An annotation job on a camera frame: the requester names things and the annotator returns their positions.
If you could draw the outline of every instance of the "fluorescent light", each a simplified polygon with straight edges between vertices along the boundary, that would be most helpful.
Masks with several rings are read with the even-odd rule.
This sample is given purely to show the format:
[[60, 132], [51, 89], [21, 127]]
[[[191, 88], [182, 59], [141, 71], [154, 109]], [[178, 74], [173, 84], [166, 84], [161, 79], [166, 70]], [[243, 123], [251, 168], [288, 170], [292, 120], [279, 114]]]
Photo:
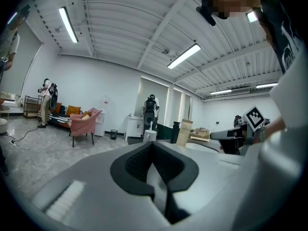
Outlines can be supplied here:
[[76, 34], [75, 34], [74, 30], [73, 30], [72, 23], [71, 23], [71, 21], [70, 21], [70, 19], [68, 17], [66, 8], [65, 7], [60, 8], [59, 12], [60, 12], [60, 16], [61, 16], [61, 18], [63, 20], [63, 23], [64, 23], [64, 25], [66, 27], [66, 30], [67, 30], [69, 36], [71, 37], [72, 41], [74, 43], [78, 43], [78, 39], [77, 39]]
[[228, 93], [228, 92], [232, 92], [232, 90], [219, 90], [219, 91], [215, 91], [215, 92], [210, 92], [211, 95], [216, 95], [216, 94], [223, 94], [223, 93]]
[[178, 56], [172, 63], [168, 65], [168, 68], [172, 69], [179, 65], [181, 62], [189, 58], [191, 55], [195, 54], [197, 51], [201, 50], [198, 44], [194, 44], [188, 50], [186, 50], [183, 54]]
[[15, 16], [17, 16], [17, 12], [15, 12], [15, 14], [13, 14], [13, 16], [9, 19], [8, 24], [11, 23], [11, 21], [15, 18]]
[[255, 12], [250, 12], [250, 13], [248, 13], [247, 14], [247, 17], [248, 17], [248, 19], [249, 19], [249, 22], [254, 22], [254, 21], [257, 21], [258, 20], [258, 18], [256, 17], [256, 14], [255, 14]]
[[264, 85], [257, 85], [256, 88], [260, 89], [260, 88], [267, 88], [267, 87], [274, 87], [276, 86], [278, 83], [269, 83], [269, 84], [264, 84]]

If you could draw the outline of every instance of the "pink armchair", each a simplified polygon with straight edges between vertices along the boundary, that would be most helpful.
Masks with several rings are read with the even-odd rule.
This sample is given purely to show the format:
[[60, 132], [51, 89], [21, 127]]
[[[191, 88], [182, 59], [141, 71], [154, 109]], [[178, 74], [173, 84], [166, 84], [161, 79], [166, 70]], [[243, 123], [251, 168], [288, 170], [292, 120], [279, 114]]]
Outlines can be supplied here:
[[71, 128], [69, 135], [73, 135], [73, 147], [74, 147], [74, 137], [82, 134], [88, 135], [88, 133], [92, 134], [92, 144], [94, 145], [93, 134], [95, 132], [95, 121], [96, 118], [102, 112], [97, 109], [90, 109], [88, 112], [91, 112], [91, 117], [89, 119], [82, 120], [81, 117], [83, 114], [71, 114], [69, 118], [68, 125]]

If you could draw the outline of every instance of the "cardboard box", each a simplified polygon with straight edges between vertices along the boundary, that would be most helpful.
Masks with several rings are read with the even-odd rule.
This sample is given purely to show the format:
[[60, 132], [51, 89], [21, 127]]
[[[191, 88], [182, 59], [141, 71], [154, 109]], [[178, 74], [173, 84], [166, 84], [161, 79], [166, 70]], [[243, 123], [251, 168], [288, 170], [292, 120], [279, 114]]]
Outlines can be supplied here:
[[208, 140], [210, 138], [210, 131], [207, 129], [196, 128], [192, 133], [190, 133], [190, 137]]

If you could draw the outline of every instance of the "cable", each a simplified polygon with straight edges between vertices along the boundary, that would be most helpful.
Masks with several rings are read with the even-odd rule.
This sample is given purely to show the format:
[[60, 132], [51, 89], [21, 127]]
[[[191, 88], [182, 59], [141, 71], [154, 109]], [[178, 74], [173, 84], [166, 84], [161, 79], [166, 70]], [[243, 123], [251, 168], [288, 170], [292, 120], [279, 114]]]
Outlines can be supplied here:
[[20, 140], [15, 140], [15, 138], [14, 138], [11, 142], [12, 142], [12, 144], [14, 144], [15, 142], [20, 141]]
[[15, 138], [13, 137], [13, 136], [11, 136], [11, 135], [8, 135], [8, 134], [1, 134], [2, 136], [8, 136], [8, 137], [11, 137], [11, 138], [13, 138], [14, 140], [15, 140]]
[[[38, 130], [39, 122], [40, 122], [40, 119], [38, 120], [37, 128], [36, 128], [36, 129], [33, 129], [33, 130], [30, 130], [30, 131], [28, 131], [27, 133]], [[17, 141], [20, 141], [20, 140], [24, 139], [25, 136], [27, 135], [27, 133], [24, 135], [24, 137], [22, 137], [22, 138], [19, 139], [19, 140], [16, 140], [15, 138], [13, 138], [13, 140], [11, 141], [11, 143], [14, 144], [14, 143], [17, 142]]]
[[59, 140], [57, 140], [57, 141], [55, 141], [55, 142], [53, 142], [53, 143], [51, 143], [51, 144], [49, 144], [49, 145], [46, 145], [46, 146], [43, 146], [43, 147], [39, 147], [39, 148], [36, 148], [36, 149], [32, 149], [32, 148], [23, 148], [23, 147], [12, 147], [12, 146], [10, 146], [10, 143], [8, 143], [8, 145], [9, 145], [9, 147], [12, 148], [12, 149], [36, 151], [36, 150], [39, 150], [39, 149], [43, 149], [43, 148], [49, 147], [49, 146], [51, 146], [51, 145], [53, 145], [53, 144], [55, 144], [55, 143], [57, 143], [57, 142], [59, 142], [59, 141], [65, 139], [65, 138], [67, 138], [67, 137], [69, 137], [69, 136], [67, 135], [67, 136], [63, 137], [62, 139], [59, 139]]

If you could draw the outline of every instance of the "gray floor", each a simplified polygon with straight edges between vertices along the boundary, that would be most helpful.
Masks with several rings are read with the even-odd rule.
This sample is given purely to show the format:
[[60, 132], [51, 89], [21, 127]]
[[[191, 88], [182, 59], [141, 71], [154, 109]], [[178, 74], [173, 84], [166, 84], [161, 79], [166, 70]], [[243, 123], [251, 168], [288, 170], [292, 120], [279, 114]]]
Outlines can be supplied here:
[[[37, 119], [10, 117], [8, 132], [16, 139], [22, 138], [25, 133], [35, 129]], [[47, 181], [89, 155], [106, 152], [128, 143], [123, 136], [111, 140], [110, 135], [94, 137], [75, 137], [75, 147], [72, 148], [72, 137], [68, 137], [69, 130], [59, 126], [47, 126], [27, 134], [13, 148], [8, 144], [12, 138], [0, 136], [0, 144], [9, 169], [8, 178], [12, 184], [27, 198], [31, 198]]]

